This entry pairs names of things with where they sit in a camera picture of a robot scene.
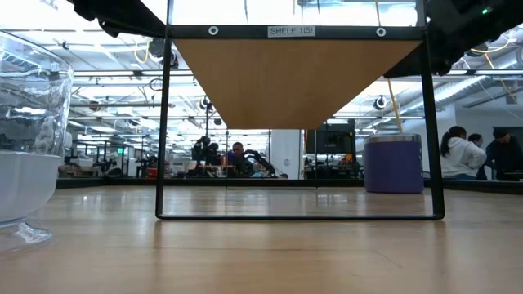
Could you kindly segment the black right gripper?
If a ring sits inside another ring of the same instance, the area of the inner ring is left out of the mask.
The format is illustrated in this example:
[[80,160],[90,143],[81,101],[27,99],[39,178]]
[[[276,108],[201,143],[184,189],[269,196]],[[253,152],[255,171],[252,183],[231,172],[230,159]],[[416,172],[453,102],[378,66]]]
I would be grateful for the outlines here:
[[452,65],[473,47],[490,39],[490,2],[486,0],[432,0],[426,4],[427,51],[431,72],[447,74]]

